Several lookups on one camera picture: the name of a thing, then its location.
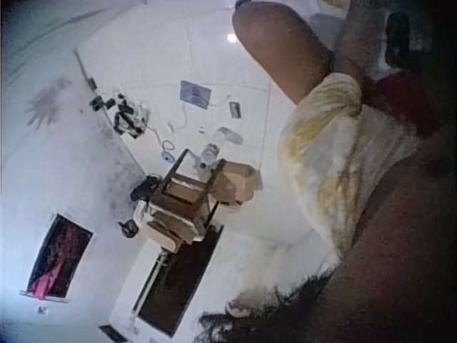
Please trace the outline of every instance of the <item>cable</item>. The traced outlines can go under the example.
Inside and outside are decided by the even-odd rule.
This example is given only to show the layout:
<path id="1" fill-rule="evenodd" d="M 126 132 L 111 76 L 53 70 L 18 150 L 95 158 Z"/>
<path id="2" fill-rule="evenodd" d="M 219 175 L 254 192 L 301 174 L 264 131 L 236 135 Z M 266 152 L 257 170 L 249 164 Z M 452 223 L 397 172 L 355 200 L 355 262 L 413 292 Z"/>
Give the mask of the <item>cable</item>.
<path id="1" fill-rule="evenodd" d="M 224 100 L 222 100 L 221 102 L 217 103 L 217 104 L 211 104 L 209 101 L 206 101 L 205 99 L 203 99 L 201 96 L 199 95 L 188 95 L 186 97 L 186 100 L 189 100 L 189 99 L 197 99 L 199 101 L 202 101 L 205 103 L 205 105 L 209 106 L 209 107 L 220 107 L 222 106 L 225 102 L 227 102 L 227 100 L 229 100 L 231 98 L 231 94 L 227 95 L 225 97 Z M 184 115 L 184 124 L 182 125 L 179 125 L 178 123 L 176 123 L 175 121 L 173 120 L 168 120 L 167 121 L 167 126 L 169 127 L 169 130 L 172 134 L 174 134 L 174 132 L 177 130 L 177 129 L 184 129 L 186 126 L 187 126 L 187 123 L 189 121 L 189 117 L 187 116 L 187 112 L 186 112 L 186 104 L 187 104 L 187 101 L 183 101 L 183 106 L 182 106 L 182 112 L 183 112 L 183 115 Z"/>

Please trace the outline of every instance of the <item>dark hair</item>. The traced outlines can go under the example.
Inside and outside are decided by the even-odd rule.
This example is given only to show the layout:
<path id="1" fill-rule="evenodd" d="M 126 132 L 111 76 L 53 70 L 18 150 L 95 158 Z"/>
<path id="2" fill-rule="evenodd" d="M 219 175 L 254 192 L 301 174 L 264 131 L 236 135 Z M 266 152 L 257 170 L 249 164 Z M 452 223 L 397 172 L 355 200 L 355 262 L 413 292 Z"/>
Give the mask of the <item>dark hair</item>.
<path id="1" fill-rule="evenodd" d="M 278 294 L 278 304 L 265 307 L 249 317 L 236 318 L 228 313 L 204 313 L 199 320 L 202 333 L 195 343 L 217 342 L 297 342 L 306 337 L 306 324 L 319 294 L 331 274 L 309 277 L 288 296 Z"/>

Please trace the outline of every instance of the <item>red cloth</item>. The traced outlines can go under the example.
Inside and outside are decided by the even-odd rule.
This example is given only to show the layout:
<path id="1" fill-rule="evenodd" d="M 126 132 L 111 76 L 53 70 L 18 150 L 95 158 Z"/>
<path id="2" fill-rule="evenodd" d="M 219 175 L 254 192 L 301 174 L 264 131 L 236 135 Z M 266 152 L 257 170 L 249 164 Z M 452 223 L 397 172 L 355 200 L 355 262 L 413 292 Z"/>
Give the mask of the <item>red cloth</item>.
<path id="1" fill-rule="evenodd" d="M 411 122 L 418 135 L 427 138 L 440 127 L 421 83 L 407 72 L 387 76 L 376 84 L 376 91 L 388 102 L 393 115 Z"/>

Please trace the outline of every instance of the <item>pink cloth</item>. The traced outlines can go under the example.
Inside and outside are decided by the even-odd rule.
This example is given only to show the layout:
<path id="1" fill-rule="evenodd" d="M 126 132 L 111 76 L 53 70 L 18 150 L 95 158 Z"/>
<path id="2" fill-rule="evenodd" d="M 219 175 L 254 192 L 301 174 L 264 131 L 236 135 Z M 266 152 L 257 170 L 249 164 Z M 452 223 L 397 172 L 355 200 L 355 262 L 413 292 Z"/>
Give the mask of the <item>pink cloth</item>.
<path id="1" fill-rule="evenodd" d="M 64 265 L 66 259 L 71 256 L 71 253 L 76 246 L 76 230 L 74 227 L 69 227 L 66 230 L 63 242 L 60 244 L 57 252 L 56 265 L 47 273 L 41 275 L 35 282 L 29 287 L 29 291 L 34 293 L 34 297 L 37 299 L 44 299 L 51 290 L 54 282 L 59 275 L 60 269 Z"/>

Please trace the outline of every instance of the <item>leg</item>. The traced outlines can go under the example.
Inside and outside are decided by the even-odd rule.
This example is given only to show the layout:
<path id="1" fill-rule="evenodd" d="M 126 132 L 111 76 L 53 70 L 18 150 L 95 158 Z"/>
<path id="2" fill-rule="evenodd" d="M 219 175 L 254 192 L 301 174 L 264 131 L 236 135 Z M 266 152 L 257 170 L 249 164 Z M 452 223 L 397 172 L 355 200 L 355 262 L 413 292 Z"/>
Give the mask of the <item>leg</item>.
<path id="1" fill-rule="evenodd" d="M 242 4 L 233 14 L 233 27 L 248 53 L 295 104 L 330 71 L 331 52 L 285 5 Z"/>

